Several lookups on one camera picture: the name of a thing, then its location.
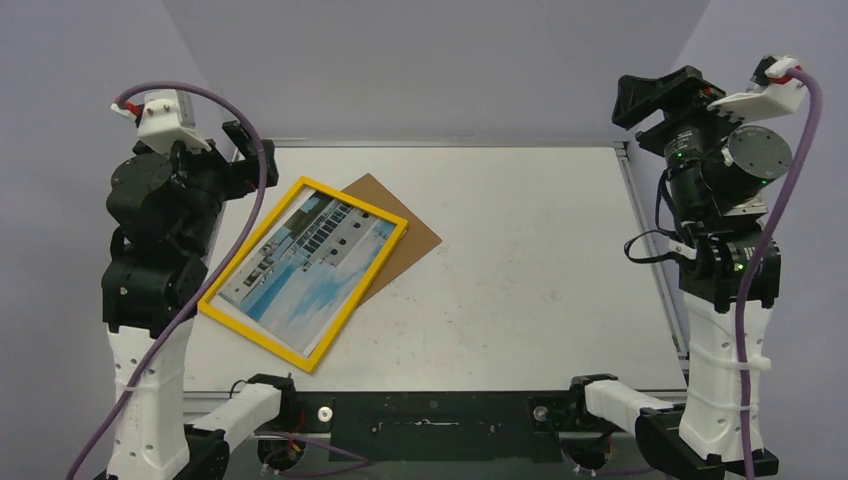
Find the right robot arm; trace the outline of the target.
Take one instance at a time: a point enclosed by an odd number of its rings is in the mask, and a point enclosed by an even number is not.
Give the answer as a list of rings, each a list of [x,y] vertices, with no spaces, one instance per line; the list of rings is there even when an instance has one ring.
[[[791,114],[804,96],[788,58],[768,57],[749,88],[727,94],[691,66],[658,78],[622,76],[611,115],[637,129],[638,146],[665,159],[656,204],[670,210],[664,259],[676,263],[690,320],[686,399],[673,404],[609,374],[580,376],[568,421],[603,420],[630,434],[650,467],[677,479],[772,476],[778,459],[758,430],[762,352],[779,295],[781,254],[767,229],[762,190],[792,169],[787,142],[763,121]]]

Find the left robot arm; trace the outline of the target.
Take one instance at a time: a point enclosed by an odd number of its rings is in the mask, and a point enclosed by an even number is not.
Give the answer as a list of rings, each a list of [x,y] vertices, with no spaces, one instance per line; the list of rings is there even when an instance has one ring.
[[[256,374],[221,406],[184,419],[184,371],[196,293],[225,202],[279,174],[271,142],[253,142],[237,121],[226,135],[242,159],[184,138],[162,152],[142,140],[115,171],[106,206],[117,221],[102,280],[103,317],[115,362],[117,413],[106,479],[220,479],[232,452],[261,427],[301,427],[293,381]]]

